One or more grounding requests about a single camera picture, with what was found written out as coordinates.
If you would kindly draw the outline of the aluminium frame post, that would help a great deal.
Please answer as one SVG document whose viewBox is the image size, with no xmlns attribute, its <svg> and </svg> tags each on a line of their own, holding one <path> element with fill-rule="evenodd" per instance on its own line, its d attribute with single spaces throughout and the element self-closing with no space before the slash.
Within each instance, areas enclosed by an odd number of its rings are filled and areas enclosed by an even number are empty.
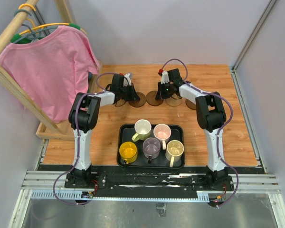
<svg viewBox="0 0 285 228">
<path fill-rule="evenodd" d="M 274 8 L 278 4 L 279 0 L 270 0 L 266 5 L 263 13 L 261 14 L 258 22 L 254 26 L 248 40 L 246 41 L 245 45 L 243 46 L 239 56 L 237 57 L 233 66 L 230 67 L 232 71 L 236 71 L 239 66 L 241 65 L 242 61 L 244 60 L 245 56 L 249 52 L 250 48 L 252 47 L 253 43 L 255 42 L 257 36 L 259 35 L 261 29 L 265 25 L 266 21 L 270 17 L 270 14 L 273 12 Z"/>
</svg>

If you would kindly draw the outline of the grey clothes hanger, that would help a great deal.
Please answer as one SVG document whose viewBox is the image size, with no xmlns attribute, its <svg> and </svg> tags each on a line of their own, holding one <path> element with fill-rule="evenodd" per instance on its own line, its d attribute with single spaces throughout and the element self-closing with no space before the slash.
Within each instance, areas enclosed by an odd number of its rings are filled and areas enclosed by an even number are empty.
<svg viewBox="0 0 285 228">
<path fill-rule="evenodd" d="M 26 44 L 33 41 L 38 41 L 48 36 L 50 34 L 50 30 L 54 30 L 57 28 L 57 26 L 32 28 L 31 26 L 25 23 L 22 23 L 21 27 L 26 27 L 28 29 L 26 36 L 22 36 L 19 33 L 17 33 L 10 40 L 11 43 Z"/>
</svg>

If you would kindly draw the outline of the black plastic tray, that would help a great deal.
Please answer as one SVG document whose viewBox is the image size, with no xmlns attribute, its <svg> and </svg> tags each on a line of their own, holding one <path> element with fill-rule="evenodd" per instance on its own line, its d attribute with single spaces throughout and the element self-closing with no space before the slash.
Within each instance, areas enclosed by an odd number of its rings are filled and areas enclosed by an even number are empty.
<svg viewBox="0 0 285 228">
<path fill-rule="evenodd" d="M 130 164 L 125 164 L 123 159 L 119 154 L 119 147 L 124 142 L 132 142 L 132 136 L 135 134 L 134 124 L 124 124 L 120 128 L 119 132 L 119 141 L 117 146 L 117 164 L 121 167 L 134 167 L 134 168 L 155 168 L 155 169 L 180 169 L 185 164 L 185 153 L 183 153 L 180 159 L 174 162 L 173 167 L 169 167 L 170 161 L 165 157 L 165 150 L 160 150 L 159 156 L 152 160 L 151 163 L 148 163 L 148 159 L 143 154 L 143 141 L 138 140 L 134 144 L 138 150 L 138 157 L 135 162 Z"/>
</svg>

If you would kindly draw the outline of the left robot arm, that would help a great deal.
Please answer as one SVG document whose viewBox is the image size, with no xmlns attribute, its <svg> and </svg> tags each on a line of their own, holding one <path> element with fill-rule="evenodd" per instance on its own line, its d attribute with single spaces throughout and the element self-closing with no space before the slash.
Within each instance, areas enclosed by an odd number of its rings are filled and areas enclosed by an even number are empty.
<svg viewBox="0 0 285 228">
<path fill-rule="evenodd" d="M 73 170 L 79 170 L 76 183 L 87 188 L 92 183 L 91 174 L 85 172 L 91 166 L 90 142 L 92 131 L 99 116 L 100 107 L 115 105 L 119 100 L 126 102 L 140 101 L 131 81 L 132 73 L 113 74 L 112 82 L 107 89 L 97 93 L 78 93 L 69 113 L 68 121 L 75 137 L 75 156 Z"/>
</svg>

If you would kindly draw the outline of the brown wooden coaster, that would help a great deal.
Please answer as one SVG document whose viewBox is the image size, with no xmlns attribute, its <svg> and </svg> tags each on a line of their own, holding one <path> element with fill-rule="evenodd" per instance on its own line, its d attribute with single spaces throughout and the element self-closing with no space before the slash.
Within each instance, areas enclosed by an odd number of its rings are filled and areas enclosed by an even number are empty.
<svg viewBox="0 0 285 228">
<path fill-rule="evenodd" d="M 160 106 L 164 100 L 159 99 L 156 100 L 157 91 L 150 91 L 146 95 L 146 102 L 151 106 Z"/>
<path fill-rule="evenodd" d="M 186 99 L 185 102 L 186 102 L 186 105 L 189 109 L 196 110 L 196 105 L 193 102 L 191 102 L 189 99 Z"/>
<path fill-rule="evenodd" d="M 142 107 L 146 102 L 146 96 L 143 93 L 137 92 L 137 95 L 140 98 L 139 101 L 129 101 L 128 102 L 130 106 L 135 107 L 135 108 Z"/>
</svg>

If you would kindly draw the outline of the yellow green clothes hanger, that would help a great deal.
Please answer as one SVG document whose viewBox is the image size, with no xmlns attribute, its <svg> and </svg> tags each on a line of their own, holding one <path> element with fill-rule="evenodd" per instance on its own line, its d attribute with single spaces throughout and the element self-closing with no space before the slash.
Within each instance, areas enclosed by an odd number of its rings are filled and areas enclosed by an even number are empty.
<svg viewBox="0 0 285 228">
<path fill-rule="evenodd" d="M 72 19 L 72 16 L 71 16 L 71 11 L 69 9 L 69 3 L 67 0 L 55 0 L 55 4 L 56 4 L 56 7 L 58 9 L 58 12 L 59 12 L 63 22 L 47 23 L 47 24 L 41 24 L 41 25 L 36 26 L 34 24 L 33 20 L 26 18 L 27 21 L 31 22 L 32 28 L 38 29 L 41 27 L 69 26 L 69 27 L 76 28 L 76 29 L 80 30 L 81 32 L 83 32 L 85 35 L 87 35 L 86 31 L 84 31 L 79 25 L 74 23 L 74 20 Z M 20 35 L 26 36 L 28 31 L 29 30 L 26 29 L 25 31 L 20 32 Z"/>
</svg>

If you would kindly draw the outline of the woven rattan coaster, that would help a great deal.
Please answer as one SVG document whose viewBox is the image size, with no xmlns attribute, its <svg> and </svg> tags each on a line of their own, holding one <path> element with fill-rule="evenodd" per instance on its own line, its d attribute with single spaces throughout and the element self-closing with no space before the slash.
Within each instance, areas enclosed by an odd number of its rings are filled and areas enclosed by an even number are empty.
<svg viewBox="0 0 285 228">
<path fill-rule="evenodd" d="M 182 97 L 170 97 L 166 99 L 166 103 L 170 106 L 179 106 L 182 103 Z"/>
</svg>

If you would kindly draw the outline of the cream mug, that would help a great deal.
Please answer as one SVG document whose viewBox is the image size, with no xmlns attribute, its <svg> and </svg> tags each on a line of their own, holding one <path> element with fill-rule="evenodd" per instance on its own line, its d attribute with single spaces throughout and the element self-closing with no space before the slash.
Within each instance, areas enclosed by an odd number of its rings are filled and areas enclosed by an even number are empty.
<svg viewBox="0 0 285 228">
<path fill-rule="evenodd" d="M 169 161 L 169 167 L 172 168 L 174 163 L 179 161 L 184 153 L 184 145 L 178 140 L 168 142 L 166 146 L 165 157 Z"/>
</svg>

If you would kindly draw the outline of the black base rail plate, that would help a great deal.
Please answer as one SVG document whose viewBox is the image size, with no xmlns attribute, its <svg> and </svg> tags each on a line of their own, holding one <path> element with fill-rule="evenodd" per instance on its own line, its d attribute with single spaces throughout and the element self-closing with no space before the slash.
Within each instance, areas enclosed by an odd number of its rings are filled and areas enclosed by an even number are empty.
<svg viewBox="0 0 285 228">
<path fill-rule="evenodd" d="M 118 198 L 195 198 L 199 190 L 234 191 L 229 169 L 92 166 L 67 174 L 65 188 L 96 189 L 97 196 Z"/>
</svg>

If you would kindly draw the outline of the pink mug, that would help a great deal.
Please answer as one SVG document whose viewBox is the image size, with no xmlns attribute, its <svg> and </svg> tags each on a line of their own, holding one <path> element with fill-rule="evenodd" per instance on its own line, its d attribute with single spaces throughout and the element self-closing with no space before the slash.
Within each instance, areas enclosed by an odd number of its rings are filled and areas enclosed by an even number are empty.
<svg viewBox="0 0 285 228">
<path fill-rule="evenodd" d="M 158 124 L 153 129 L 153 136 L 161 143 L 163 150 L 166 150 L 171 137 L 171 128 L 166 124 Z"/>
</svg>

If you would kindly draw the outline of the purple mug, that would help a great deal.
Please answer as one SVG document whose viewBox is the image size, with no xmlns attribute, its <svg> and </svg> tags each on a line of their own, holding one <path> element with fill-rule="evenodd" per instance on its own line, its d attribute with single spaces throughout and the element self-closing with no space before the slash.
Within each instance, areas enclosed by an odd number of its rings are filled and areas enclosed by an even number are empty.
<svg viewBox="0 0 285 228">
<path fill-rule="evenodd" d="M 143 142 L 142 149 L 144 156 L 148 160 L 148 163 L 151 164 L 152 160 L 156 159 L 159 156 L 161 143 L 158 139 L 150 137 Z"/>
</svg>

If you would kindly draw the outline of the pink t-shirt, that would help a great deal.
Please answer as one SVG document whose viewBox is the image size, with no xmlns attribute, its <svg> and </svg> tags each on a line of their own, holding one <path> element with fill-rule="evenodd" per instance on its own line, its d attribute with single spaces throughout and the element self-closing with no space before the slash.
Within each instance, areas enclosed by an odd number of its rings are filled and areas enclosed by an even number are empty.
<svg viewBox="0 0 285 228">
<path fill-rule="evenodd" d="M 77 93 L 88 91 L 88 74 L 99 68 L 88 37 L 70 26 L 39 41 L 10 43 L 0 65 L 55 123 L 68 118 Z"/>
</svg>

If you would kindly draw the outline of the yellow mug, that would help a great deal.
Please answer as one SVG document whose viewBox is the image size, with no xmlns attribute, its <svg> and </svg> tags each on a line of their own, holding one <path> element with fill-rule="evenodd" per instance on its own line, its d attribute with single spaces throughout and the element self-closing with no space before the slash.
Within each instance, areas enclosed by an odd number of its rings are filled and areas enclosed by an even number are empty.
<svg viewBox="0 0 285 228">
<path fill-rule="evenodd" d="M 119 147 L 119 155 L 123 160 L 123 165 L 128 165 L 136 161 L 138 157 L 138 150 L 133 142 L 124 142 Z"/>
</svg>

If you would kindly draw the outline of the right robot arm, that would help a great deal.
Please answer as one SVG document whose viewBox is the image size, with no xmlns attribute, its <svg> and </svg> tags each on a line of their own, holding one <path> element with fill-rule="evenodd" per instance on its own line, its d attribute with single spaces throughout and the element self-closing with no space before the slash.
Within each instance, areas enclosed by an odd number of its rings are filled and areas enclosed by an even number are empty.
<svg viewBox="0 0 285 228">
<path fill-rule="evenodd" d="M 158 72 L 161 81 L 158 82 L 155 99 L 168 99 L 173 94 L 185 98 L 196 106 L 196 115 L 199 127 L 204 130 L 208 150 L 207 167 L 212 171 L 221 171 L 225 168 L 222 161 L 223 143 L 222 126 L 226 122 L 226 113 L 219 93 L 203 91 L 193 84 L 184 81 L 179 69 Z"/>
</svg>

